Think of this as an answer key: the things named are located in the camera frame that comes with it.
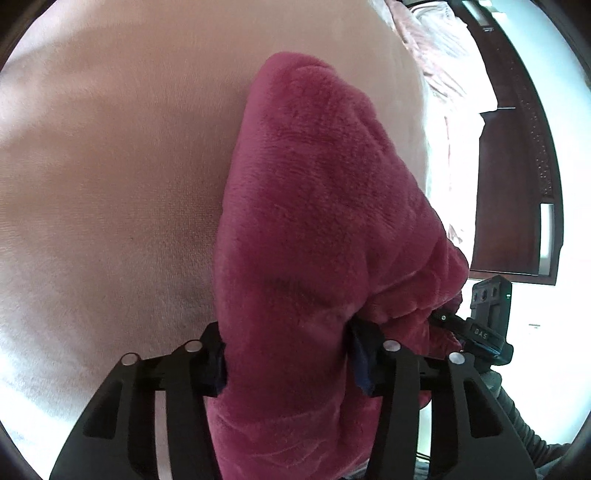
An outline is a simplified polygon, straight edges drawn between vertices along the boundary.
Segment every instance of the wooden headboard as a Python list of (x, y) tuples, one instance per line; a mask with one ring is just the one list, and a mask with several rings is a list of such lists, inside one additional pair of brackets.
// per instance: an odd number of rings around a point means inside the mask
[(556, 284), (564, 236), (562, 188), (548, 120), (514, 46), (478, 2), (448, 0), (468, 26), (499, 109), (483, 114), (471, 278)]

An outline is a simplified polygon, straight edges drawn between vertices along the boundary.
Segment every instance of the black metal bracket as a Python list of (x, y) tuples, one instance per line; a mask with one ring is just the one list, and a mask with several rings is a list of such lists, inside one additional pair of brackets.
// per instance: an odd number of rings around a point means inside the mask
[(78, 419), (50, 480), (158, 480), (154, 400), (166, 392), (168, 450), (177, 480), (221, 480), (203, 397), (226, 385), (217, 323), (166, 356), (121, 358)]
[(348, 324), (348, 352), (357, 385), (383, 397), (367, 480), (413, 479), (421, 390), (431, 391), (433, 402), (431, 480), (535, 480), (534, 465), (472, 354), (415, 355), (358, 318)]

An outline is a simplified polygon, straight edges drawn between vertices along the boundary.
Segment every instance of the pink fleece towel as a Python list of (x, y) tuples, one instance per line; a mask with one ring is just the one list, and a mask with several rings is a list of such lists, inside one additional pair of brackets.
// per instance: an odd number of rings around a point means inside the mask
[(458, 345), (427, 317), (467, 272), (369, 99), (320, 60), (272, 56), (248, 97), (214, 256), (229, 383), (208, 415), (223, 478), (335, 480), (366, 460), (381, 401), (354, 385), (345, 323), (360, 312), (442, 357)]

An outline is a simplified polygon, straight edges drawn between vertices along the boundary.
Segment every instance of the wall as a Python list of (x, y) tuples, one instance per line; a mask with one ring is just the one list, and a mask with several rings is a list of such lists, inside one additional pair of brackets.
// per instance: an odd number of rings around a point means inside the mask
[[(526, 422), (549, 443), (573, 440), (591, 409), (591, 90), (551, 21), (529, 0), (481, 1), (519, 52), (544, 105), (564, 197), (564, 247), (555, 287), (514, 284), (503, 385)], [(464, 289), (470, 298), (474, 281)], [(460, 315), (470, 315), (469, 301)], [(430, 447), (421, 412), (419, 451)]]

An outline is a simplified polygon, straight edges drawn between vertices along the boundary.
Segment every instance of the metal screw head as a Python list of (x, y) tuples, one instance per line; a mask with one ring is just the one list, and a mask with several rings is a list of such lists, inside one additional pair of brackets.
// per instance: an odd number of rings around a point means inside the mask
[(126, 367), (133, 365), (139, 360), (139, 355), (137, 353), (126, 353), (123, 357), (121, 357), (121, 363), (124, 364)]
[(449, 361), (456, 365), (461, 365), (466, 361), (466, 357), (460, 352), (452, 352), (449, 354)]
[(384, 342), (384, 350), (387, 352), (398, 352), (402, 348), (402, 345), (396, 340), (386, 340)]
[(203, 348), (203, 344), (199, 340), (191, 340), (185, 343), (185, 350), (189, 353), (198, 352)]

